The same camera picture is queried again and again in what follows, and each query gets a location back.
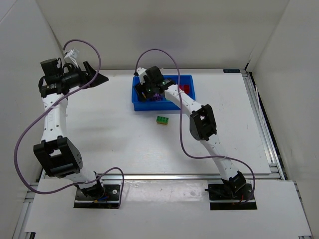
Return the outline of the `purple curved lego brick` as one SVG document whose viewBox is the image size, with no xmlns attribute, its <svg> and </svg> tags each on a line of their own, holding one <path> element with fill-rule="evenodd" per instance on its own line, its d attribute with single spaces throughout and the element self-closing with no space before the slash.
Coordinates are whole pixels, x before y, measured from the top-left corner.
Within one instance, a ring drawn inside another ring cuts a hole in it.
<svg viewBox="0 0 319 239">
<path fill-rule="evenodd" d="M 152 101 L 158 102 L 163 100 L 163 95 L 155 93 L 152 97 Z"/>
</svg>

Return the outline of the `red oval lego brick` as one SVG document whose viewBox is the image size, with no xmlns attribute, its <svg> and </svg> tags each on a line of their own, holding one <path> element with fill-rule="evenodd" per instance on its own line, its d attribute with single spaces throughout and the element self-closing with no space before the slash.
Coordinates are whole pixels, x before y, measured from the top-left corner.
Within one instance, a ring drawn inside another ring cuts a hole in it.
<svg viewBox="0 0 319 239">
<path fill-rule="evenodd" d="M 188 84 L 180 85 L 180 89 L 183 90 L 186 94 L 190 93 L 190 85 Z"/>
</svg>

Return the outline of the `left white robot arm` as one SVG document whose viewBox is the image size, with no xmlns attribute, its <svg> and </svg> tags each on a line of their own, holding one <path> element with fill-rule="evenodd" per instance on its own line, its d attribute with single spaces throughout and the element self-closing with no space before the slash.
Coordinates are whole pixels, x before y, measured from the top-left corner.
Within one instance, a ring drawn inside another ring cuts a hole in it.
<svg viewBox="0 0 319 239">
<path fill-rule="evenodd" d="M 96 87 L 108 78 L 97 73 L 85 61 L 85 69 L 71 63 L 61 65 L 61 60 L 42 61 L 44 76 L 38 83 L 45 110 L 50 110 L 44 118 L 44 130 L 39 144 L 33 152 L 49 177 L 66 178 L 76 184 L 85 196 L 93 199 L 104 197 L 105 190 L 97 173 L 83 167 L 80 151 L 67 137 L 66 109 L 67 94 L 75 87 L 85 86 L 90 80 L 90 88 Z"/>
</svg>

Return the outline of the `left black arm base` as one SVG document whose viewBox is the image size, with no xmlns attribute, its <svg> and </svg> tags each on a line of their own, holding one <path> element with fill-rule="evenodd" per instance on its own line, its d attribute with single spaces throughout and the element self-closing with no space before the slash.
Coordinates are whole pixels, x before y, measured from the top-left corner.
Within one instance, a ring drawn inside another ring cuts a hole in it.
<svg viewBox="0 0 319 239">
<path fill-rule="evenodd" d="M 77 189 L 73 207 L 76 209 L 118 209 L 120 207 L 122 182 L 103 181 L 103 188 Z"/>
</svg>

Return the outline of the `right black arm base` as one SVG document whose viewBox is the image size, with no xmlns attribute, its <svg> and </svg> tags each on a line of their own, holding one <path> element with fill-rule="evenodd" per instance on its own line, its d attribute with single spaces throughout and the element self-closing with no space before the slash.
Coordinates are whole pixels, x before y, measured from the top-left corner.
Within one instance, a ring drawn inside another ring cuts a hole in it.
<svg viewBox="0 0 319 239">
<path fill-rule="evenodd" d="M 211 211 L 238 211 L 256 210 L 257 204 L 252 195 L 252 185 L 247 183 L 236 193 L 232 193 L 224 184 L 208 184 L 205 192 L 208 193 Z"/>
</svg>

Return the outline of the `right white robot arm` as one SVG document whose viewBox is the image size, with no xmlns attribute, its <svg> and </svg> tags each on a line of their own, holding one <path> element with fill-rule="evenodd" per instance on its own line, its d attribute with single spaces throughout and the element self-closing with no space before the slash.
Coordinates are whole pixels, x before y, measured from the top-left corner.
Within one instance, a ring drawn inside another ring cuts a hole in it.
<svg viewBox="0 0 319 239">
<path fill-rule="evenodd" d="M 139 83 L 134 86 L 139 100 L 146 101 L 154 94 L 164 96 L 167 100 L 180 108 L 180 119 L 185 114 L 189 118 L 189 131 L 192 137 L 199 141 L 212 158 L 219 170 L 225 191 L 230 197 L 245 194 L 247 181 L 233 164 L 232 159 L 226 156 L 217 135 L 217 124 L 211 105 L 203 105 L 191 98 L 180 88 L 180 75 L 177 81 L 165 78 L 157 66 L 137 68 L 134 73 Z"/>
</svg>

